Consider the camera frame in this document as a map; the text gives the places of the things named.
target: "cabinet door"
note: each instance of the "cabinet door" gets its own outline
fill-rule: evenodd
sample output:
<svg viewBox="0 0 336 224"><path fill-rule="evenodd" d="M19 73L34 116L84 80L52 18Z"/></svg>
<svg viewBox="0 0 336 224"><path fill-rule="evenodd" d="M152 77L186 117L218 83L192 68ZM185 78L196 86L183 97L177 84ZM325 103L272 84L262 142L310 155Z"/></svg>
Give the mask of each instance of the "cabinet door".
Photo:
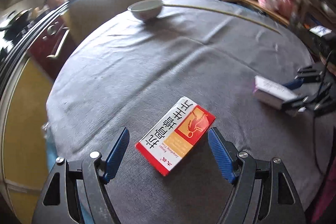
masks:
<svg viewBox="0 0 336 224"><path fill-rule="evenodd" d="M70 30L59 16L34 40L28 48L28 53L55 80L75 48Z"/></svg>

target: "black cable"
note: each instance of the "black cable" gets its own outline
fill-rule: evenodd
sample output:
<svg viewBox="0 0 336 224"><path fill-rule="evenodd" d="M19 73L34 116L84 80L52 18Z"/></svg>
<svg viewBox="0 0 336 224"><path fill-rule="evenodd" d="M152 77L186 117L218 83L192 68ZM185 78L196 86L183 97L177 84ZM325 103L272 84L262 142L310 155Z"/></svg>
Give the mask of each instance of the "black cable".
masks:
<svg viewBox="0 0 336 224"><path fill-rule="evenodd" d="M314 161L315 161L315 165L316 165L316 167L317 167L319 173L320 173L321 175L324 176L325 174L322 172L322 170L321 170L321 168L320 168L320 165L319 165L319 162L317 161L317 152L316 152L316 133L315 133L315 118L316 118L316 116L314 115L314 117L313 117L313 126L312 126L312 131L313 131Z"/></svg>
<svg viewBox="0 0 336 224"><path fill-rule="evenodd" d="M317 94L316 94L316 97L319 96L320 92L321 92L321 89L322 89L322 86L323 86L323 82L324 82L324 78L326 76L326 73L327 73L327 68L328 68L328 63L330 61L330 57L331 57L331 54L334 52L334 50L330 51L330 53L328 54L328 57L327 59L325 60L325 66L324 66L324 69L323 69L323 73L322 73L322 77L321 77L321 84L319 86L319 89L317 91ZM312 131L313 131L313 149L314 149L314 161L315 161L315 165L319 171L319 173L321 175L325 175L321 168L320 168L320 165L319 165L319 162L317 161L317 151L316 151L316 132L315 132L315 118L316 116L314 115L313 117L313 125L312 125Z"/></svg>
<svg viewBox="0 0 336 224"><path fill-rule="evenodd" d="M334 50L330 51L330 53L328 54L328 57L327 59L325 60L325 66L324 66L324 69L323 69L323 73L322 73L322 77L321 77L321 84L319 86L319 89L317 91L317 95L316 97L319 96L320 92L321 92L321 88L323 86L323 82L324 82L324 78L326 76L326 73L327 73L327 67L328 67L328 63L329 63L329 60L330 60L330 57L331 57L331 54L334 53Z"/></svg>

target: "gray tablecloth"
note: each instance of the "gray tablecloth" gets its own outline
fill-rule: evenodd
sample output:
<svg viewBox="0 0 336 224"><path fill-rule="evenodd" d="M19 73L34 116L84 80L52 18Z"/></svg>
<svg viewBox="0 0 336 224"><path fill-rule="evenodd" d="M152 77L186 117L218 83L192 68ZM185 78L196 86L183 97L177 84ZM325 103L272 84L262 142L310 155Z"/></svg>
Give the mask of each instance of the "gray tablecloth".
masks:
<svg viewBox="0 0 336 224"><path fill-rule="evenodd" d="M217 117L213 125L238 150L261 160L280 157L307 208L322 181L314 164L311 116L292 118L273 110L252 91L255 75L279 83L292 80L300 66L312 62L308 50L286 28L241 6L217 0L165 1L244 15L281 35L195 9L164 7L149 24L130 12L117 15L80 44L49 95L47 112L58 155L69 161L83 158L126 126L130 144L116 178L107 185L121 222L215 223L231 185L221 177L207 138L167 177L134 148L185 95ZM326 120L317 121L323 170L332 144Z"/></svg>

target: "white bowl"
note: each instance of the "white bowl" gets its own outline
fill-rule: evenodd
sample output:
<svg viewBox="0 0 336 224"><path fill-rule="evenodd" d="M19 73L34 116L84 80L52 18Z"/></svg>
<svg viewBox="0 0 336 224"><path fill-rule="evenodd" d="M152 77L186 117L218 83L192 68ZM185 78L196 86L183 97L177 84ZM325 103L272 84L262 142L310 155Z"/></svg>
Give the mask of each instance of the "white bowl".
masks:
<svg viewBox="0 0 336 224"><path fill-rule="evenodd" d="M135 18L145 22L157 17L162 10L162 6L162 0L143 0L132 4L127 10L131 11Z"/></svg>

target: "knob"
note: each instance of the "knob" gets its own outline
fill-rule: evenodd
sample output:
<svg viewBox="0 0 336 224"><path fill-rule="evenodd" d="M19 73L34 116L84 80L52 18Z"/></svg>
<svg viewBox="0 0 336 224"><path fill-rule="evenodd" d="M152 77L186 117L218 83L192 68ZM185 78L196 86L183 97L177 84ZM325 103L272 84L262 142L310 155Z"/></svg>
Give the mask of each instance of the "knob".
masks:
<svg viewBox="0 0 336 224"><path fill-rule="evenodd" d="M47 34L48 35L54 35L56 33L56 27L55 25L50 25L48 28L47 28Z"/></svg>

